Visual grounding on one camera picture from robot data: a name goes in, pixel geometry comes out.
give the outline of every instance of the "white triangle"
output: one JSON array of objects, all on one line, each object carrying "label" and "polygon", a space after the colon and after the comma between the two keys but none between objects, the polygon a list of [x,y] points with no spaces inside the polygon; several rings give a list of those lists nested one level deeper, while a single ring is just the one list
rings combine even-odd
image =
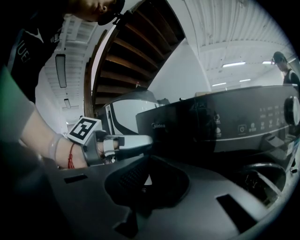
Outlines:
[{"label": "white triangle", "polygon": [[146,180],[146,182],[144,183],[144,185],[152,185],[152,180],[151,180],[151,177],[150,177],[150,175],[148,176],[148,178],[147,178],[147,180]]}]

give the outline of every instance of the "person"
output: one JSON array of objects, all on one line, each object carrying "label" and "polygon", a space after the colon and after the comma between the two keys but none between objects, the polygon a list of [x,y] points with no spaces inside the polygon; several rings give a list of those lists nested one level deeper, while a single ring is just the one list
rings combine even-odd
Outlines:
[{"label": "person", "polygon": [[[65,14],[104,25],[121,12],[124,3],[125,0],[5,2],[2,9],[14,9],[15,20],[12,24],[6,24],[4,31],[7,37],[2,43],[1,142],[11,143],[21,139],[30,149],[45,158],[52,158],[63,168],[70,168],[68,159],[72,153],[72,168],[87,167],[81,147],[62,136],[57,137],[38,113],[34,105],[35,87],[41,68],[58,45]],[[54,140],[55,152],[51,154]],[[113,147],[118,148],[116,141]],[[97,148],[99,154],[103,155],[102,142],[97,143]]]},{"label": "person", "polygon": [[297,74],[288,66],[288,61],[281,52],[275,52],[273,56],[273,61],[281,72],[284,73],[284,84],[296,84],[298,85],[298,90],[300,90],[300,81]]}]

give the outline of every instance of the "black cap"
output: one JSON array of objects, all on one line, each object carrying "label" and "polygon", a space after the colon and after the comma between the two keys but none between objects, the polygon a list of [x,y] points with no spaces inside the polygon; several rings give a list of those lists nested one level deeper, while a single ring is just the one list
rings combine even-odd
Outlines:
[{"label": "black cap", "polygon": [[273,60],[275,63],[280,63],[282,60],[284,60],[285,62],[287,62],[285,56],[283,55],[282,52],[275,52],[273,55]]},{"label": "black cap", "polygon": [[110,23],[115,17],[119,16],[122,9],[124,8],[125,0],[117,0],[115,4],[112,5],[111,11],[100,16],[98,25],[103,26]]}]

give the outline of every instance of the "red string bracelet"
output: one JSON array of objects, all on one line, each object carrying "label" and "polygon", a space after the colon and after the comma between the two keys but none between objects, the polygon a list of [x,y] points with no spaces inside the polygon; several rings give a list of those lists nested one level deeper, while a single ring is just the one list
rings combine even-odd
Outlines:
[{"label": "red string bracelet", "polygon": [[70,154],[69,154],[69,158],[68,158],[68,163],[67,163],[67,167],[68,169],[73,169],[74,165],[73,165],[73,155],[72,155],[72,149],[75,143],[72,144],[71,150],[70,150]]}]

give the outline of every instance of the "gray wristband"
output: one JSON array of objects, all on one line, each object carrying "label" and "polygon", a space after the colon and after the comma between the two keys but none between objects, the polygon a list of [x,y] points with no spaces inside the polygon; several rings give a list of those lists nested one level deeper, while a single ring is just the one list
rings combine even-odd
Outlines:
[{"label": "gray wristband", "polygon": [[64,137],[62,134],[55,134],[54,138],[51,140],[50,145],[49,145],[49,157],[51,159],[53,159],[54,161],[55,159],[55,153],[56,153],[56,149],[57,149],[57,144],[59,142],[59,140]]}]

